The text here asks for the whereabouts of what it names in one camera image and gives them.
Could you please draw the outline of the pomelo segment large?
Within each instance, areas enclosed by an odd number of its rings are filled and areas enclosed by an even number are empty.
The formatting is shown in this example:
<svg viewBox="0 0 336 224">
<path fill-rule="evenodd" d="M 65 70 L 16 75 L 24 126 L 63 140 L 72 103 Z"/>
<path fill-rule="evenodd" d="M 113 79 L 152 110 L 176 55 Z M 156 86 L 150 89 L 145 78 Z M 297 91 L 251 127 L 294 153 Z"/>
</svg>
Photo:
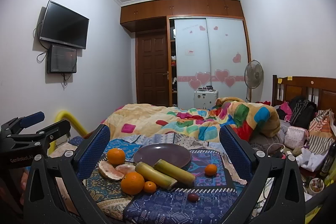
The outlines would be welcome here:
<svg viewBox="0 0 336 224">
<path fill-rule="evenodd" d="M 123 179 L 124 174 L 115 170 L 112 164 L 107 161 L 100 161 L 98 164 L 100 174 L 109 180 L 118 181 Z"/>
</svg>

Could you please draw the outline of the large orange back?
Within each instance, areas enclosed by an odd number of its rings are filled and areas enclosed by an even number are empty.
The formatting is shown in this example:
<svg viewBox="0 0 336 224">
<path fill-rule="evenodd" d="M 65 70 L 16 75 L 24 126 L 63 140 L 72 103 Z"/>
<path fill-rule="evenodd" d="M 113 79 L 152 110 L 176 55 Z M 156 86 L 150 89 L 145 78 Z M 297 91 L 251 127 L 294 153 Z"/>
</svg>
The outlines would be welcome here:
<svg viewBox="0 0 336 224">
<path fill-rule="evenodd" d="M 125 163 L 126 155 L 122 149 L 112 148 L 106 153 L 107 161 L 112 165 L 121 165 Z"/>
</svg>

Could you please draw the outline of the pomelo segment small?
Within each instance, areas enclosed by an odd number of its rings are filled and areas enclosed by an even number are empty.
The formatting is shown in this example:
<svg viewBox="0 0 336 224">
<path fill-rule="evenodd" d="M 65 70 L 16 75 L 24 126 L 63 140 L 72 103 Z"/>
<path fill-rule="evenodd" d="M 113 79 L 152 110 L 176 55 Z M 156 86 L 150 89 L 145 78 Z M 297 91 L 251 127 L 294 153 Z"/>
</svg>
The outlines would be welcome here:
<svg viewBox="0 0 336 224">
<path fill-rule="evenodd" d="M 126 175 L 128 173 L 135 171 L 135 165 L 128 164 L 128 163 L 121 164 L 121 165 L 116 166 L 115 170 L 122 173 L 123 175 Z"/>
</svg>

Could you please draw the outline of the large orange with sticker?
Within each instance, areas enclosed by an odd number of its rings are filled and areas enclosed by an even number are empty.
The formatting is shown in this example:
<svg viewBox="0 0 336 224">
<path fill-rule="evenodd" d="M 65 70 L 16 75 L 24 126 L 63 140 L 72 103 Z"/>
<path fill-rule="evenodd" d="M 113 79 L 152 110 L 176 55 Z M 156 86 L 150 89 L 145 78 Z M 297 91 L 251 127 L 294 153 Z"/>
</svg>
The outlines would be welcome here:
<svg viewBox="0 0 336 224">
<path fill-rule="evenodd" d="M 137 172 L 127 173 L 121 180 L 121 190 L 129 195 L 139 194 L 145 185 L 145 179 Z"/>
</svg>

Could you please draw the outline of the small tangerine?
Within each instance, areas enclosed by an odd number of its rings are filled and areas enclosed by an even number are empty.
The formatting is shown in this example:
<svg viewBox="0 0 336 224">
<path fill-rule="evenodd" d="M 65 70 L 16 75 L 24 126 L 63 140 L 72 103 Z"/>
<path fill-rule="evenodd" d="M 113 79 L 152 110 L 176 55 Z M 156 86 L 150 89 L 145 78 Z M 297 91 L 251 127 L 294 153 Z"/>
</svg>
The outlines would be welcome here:
<svg viewBox="0 0 336 224">
<path fill-rule="evenodd" d="M 205 167 L 205 175 L 206 176 L 209 176 L 209 177 L 212 177 L 214 175 L 217 174 L 217 171 L 218 171 L 218 168 L 216 165 L 214 164 L 208 164 L 206 167 Z"/>
<path fill-rule="evenodd" d="M 147 194 L 153 194 L 157 190 L 157 185 L 152 181 L 146 181 L 143 186 L 143 191 Z"/>
</svg>

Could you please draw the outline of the small dark red fruit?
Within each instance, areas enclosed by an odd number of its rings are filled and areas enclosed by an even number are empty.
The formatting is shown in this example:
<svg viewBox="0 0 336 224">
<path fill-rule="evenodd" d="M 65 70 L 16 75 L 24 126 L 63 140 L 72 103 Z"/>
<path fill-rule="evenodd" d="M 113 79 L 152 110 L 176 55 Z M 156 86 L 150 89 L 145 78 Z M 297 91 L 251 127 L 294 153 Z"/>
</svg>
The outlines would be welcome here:
<svg viewBox="0 0 336 224">
<path fill-rule="evenodd" d="M 199 196 L 196 193 L 189 193 L 187 195 L 187 200 L 190 202 L 198 202 L 199 201 Z"/>
</svg>

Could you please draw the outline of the sugarcane piece front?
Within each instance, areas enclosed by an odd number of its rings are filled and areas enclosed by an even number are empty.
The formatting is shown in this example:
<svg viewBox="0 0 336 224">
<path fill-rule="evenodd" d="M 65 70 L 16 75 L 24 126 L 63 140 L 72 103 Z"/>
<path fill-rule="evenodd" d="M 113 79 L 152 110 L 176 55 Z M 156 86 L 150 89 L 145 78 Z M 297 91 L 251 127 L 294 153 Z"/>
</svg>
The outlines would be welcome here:
<svg viewBox="0 0 336 224">
<path fill-rule="evenodd" d="M 136 164 L 135 171 L 141 174 L 145 179 L 154 182 L 157 186 L 166 190 L 170 190 L 177 183 L 175 178 L 163 174 L 141 161 Z"/>
</svg>

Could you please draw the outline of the sugarcane piece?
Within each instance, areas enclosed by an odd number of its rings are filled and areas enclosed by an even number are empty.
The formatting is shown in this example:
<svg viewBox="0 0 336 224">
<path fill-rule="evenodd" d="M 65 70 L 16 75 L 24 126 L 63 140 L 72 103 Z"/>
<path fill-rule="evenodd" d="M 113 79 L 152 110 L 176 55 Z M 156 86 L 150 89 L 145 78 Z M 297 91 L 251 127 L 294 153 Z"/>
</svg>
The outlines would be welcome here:
<svg viewBox="0 0 336 224">
<path fill-rule="evenodd" d="M 159 159 L 159 161 L 153 165 L 153 168 L 172 178 L 175 178 L 178 182 L 187 186 L 192 186 L 195 180 L 195 176 L 192 173 L 189 173 L 186 170 L 172 165 L 162 159 Z"/>
<path fill-rule="evenodd" d="M 141 161 L 136 164 L 135 171 L 141 174 L 145 179 L 154 182 L 157 186 L 166 190 L 170 190 L 177 183 L 175 178 L 163 174 Z"/>
</svg>

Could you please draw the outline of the pink quilted pouch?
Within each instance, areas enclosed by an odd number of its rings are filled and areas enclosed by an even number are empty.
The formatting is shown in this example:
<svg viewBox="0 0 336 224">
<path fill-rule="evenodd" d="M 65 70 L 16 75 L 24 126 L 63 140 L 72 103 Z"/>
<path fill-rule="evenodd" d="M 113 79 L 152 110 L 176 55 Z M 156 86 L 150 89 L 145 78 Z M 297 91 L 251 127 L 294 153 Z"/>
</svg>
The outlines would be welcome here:
<svg viewBox="0 0 336 224">
<path fill-rule="evenodd" d="M 289 126 L 285 134 L 284 145 L 290 149 L 301 148 L 308 136 L 307 129 Z"/>
</svg>

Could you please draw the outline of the blue patterned patchwork bedsheet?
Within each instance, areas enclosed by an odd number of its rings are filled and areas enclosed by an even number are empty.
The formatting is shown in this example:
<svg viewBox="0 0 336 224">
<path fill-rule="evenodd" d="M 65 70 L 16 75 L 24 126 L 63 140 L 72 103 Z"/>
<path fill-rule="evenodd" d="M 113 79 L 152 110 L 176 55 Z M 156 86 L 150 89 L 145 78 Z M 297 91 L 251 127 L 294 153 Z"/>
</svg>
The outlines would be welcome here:
<svg viewBox="0 0 336 224">
<path fill-rule="evenodd" d="M 220 223 L 247 183 L 238 176 L 220 143 L 170 132 L 151 137 L 132 135 L 117 138 L 109 142 L 106 150 L 122 149 L 126 154 L 126 163 L 135 165 L 133 156 L 141 147 L 163 143 L 177 144 L 190 151 L 191 161 L 184 169 L 195 175 L 192 189 L 176 185 L 171 190 L 157 189 L 153 194 L 130 196 L 121 191 L 119 181 L 104 178 L 95 168 L 90 178 L 83 182 L 93 200 L 112 221 Z M 208 164 L 217 166 L 216 175 L 205 175 Z M 188 201 L 189 193 L 196 193 L 199 201 Z"/>
</svg>

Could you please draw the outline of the striped cloth bag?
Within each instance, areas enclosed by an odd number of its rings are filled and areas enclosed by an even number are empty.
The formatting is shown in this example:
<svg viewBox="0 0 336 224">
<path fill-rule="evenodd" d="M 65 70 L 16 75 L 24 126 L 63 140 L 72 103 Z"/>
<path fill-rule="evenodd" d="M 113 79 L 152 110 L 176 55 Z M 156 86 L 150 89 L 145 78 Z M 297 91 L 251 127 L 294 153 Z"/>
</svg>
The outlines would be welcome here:
<svg viewBox="0 0 336 224">
<path fill-rule="evenodd" d="M 331 109 L 318 110 L 309 125 L 309 151 L 321 155 L 329 150 L 335 141 L 334 113 Z"/>
</svg>

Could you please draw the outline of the colourful patchwork blanket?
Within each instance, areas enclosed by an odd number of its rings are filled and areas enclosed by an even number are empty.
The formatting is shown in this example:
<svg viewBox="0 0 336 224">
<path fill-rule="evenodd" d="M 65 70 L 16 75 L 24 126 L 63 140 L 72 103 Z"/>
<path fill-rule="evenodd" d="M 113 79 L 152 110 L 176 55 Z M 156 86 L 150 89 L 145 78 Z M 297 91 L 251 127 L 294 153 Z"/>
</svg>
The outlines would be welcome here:
<svg viewBox="0 0 336 224">
<path fill-rule="evenodd" d="M 236 97 L 218 98 L 210 110 L 127 104 L 114 111 L 103 124 L 109 127 L 111 139 L 174 132 L 211 142 L 219 141 L 220 129 L 226 125 L 245 141 L 250 141 L 255 132 L 271 138 L 281 125 L 274 107 Z"/>
</svg>

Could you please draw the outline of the black bag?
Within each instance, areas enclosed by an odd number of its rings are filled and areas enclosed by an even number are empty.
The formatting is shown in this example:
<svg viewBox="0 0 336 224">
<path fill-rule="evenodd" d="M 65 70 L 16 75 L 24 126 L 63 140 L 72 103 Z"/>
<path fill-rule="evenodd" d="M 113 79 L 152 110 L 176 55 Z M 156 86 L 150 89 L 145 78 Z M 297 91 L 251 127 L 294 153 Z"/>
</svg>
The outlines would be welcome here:
<svg viewBox="0 0 336 224">
<path fill-rule="evenodd" d="M 317 112 L 317 105 L 303 96 L 296 96 L 289 102 L 289 107 L 290 125 L 308 130 Z"/>
</svg>

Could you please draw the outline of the dark purple round plate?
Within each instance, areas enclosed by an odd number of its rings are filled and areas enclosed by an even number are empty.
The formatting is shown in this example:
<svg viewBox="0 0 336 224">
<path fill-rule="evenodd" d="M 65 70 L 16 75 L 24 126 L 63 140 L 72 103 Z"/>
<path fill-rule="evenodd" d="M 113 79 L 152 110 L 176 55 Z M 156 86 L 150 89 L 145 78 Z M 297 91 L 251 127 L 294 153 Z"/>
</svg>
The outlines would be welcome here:
<svg viewBox="0 0 336 224">
<path fill-rule="evenodd" d="M 134 162 L 144 162 L 154 166 L 160 159 L 179 168 L 186 166 L 191 160 L 191 153 L 185 147 L 177 144 L 151 144 L 141 147 L 133 156 Z"/>
</svg>

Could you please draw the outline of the wooden bed headboard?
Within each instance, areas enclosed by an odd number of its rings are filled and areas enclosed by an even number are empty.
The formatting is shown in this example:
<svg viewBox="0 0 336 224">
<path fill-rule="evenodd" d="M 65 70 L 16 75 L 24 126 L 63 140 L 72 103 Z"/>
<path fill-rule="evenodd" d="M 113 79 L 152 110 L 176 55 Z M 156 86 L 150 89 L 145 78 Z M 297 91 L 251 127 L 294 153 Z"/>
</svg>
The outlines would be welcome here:
<svg viewBox="0 0 336 224">
<path fill-rule="evenodd" d="M 272 76 L 271 105 L 290 102 L 297 96 L 314 102 L 318 110 L 331 109 L 335 113 L 336 79 L 312 76 Z"/>
</svg>

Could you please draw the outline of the white box appliance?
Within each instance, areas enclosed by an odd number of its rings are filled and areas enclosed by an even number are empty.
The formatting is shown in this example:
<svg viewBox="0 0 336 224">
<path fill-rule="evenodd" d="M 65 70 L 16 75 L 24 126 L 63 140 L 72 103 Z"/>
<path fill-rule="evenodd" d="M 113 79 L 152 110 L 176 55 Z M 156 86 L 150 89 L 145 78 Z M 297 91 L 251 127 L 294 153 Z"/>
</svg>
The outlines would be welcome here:
<svg viewBox="0 0 336 224">
<path fill-rule="evenodd" d="M 194 91 L 194 108 L 211 109 L 218 99 L 218 91 L 213 86 L 208 85 Z"/>
</svg>

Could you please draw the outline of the standing electric fan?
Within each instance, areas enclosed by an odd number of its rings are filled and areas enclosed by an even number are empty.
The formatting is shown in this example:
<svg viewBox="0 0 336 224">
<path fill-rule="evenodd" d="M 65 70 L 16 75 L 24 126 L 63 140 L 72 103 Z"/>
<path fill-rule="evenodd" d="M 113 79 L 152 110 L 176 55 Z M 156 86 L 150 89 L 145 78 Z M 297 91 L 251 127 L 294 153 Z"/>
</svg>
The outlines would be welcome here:
<svg viewBox="0 0 336 224">
<path fill-rule="evenodd" d="M 247 94 L 245 100 L 252 101 L 252 90 L 259 87 L 264 78 L 264 70 L 257 60 L 250 61 L 245 67 L 244 82 L 247 86 Z"/>
</svg>

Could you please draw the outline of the brown wooden door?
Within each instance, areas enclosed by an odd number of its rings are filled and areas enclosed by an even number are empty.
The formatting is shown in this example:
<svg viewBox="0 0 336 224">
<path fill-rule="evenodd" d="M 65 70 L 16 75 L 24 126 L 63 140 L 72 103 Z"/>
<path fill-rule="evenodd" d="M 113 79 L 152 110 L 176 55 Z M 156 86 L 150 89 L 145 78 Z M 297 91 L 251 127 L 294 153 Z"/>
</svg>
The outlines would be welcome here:
<svg viewBox="0 0 336 224">
<path fill-rule="evenodd" d="M 164 31 L 136 34 L 135 77 L 138 103 L 169 105 L 167 46 Z"/>
</svg>

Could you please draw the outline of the wardrobe with frosted sliding doors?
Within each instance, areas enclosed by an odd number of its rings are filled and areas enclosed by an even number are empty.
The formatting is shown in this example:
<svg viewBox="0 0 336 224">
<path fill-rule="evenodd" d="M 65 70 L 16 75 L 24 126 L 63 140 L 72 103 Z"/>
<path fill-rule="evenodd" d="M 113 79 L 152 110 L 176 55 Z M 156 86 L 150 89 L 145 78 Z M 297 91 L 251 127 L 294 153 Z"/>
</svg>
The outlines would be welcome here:
<svg viewBox="0 0 336 224">
<path fill-rule="evenodd" d="M 211 85 L 218 97 L 245 98 L 251 59 L 238 0 L 155 0 L 123 6 L 121 25 L 135 34 L 164 31 L 169 105 L 194 107 L 194 91 Z"/>
</svg>

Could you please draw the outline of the small black wall monitor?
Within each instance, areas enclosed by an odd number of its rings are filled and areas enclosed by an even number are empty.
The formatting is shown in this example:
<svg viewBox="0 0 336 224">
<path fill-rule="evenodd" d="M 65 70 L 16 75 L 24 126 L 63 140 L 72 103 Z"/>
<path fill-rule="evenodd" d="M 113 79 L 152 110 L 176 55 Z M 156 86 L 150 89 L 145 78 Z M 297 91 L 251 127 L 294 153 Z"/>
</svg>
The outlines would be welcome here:
<svg viewBox="0 0 336 224">
<path fill-rule="evenodd" d="M 74 74 L 77 72 L 77 50 L 52 44 L 47 52 L 47 73 Z"/>
</svg>

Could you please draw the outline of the wall mounted black television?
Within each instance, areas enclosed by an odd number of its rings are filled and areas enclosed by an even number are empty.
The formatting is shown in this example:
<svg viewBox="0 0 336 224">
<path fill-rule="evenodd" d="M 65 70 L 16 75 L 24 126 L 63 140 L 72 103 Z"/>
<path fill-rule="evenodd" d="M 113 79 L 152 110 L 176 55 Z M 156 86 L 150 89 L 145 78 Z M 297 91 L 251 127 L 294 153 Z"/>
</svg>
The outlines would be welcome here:
<svg viewBox="0 0 336 224">
<path fill-rule="evenodd" d="M 49 0 L 39 38 L 46 42 L 85 50 L 88 27 L 88 18 Z"/>
</svg>

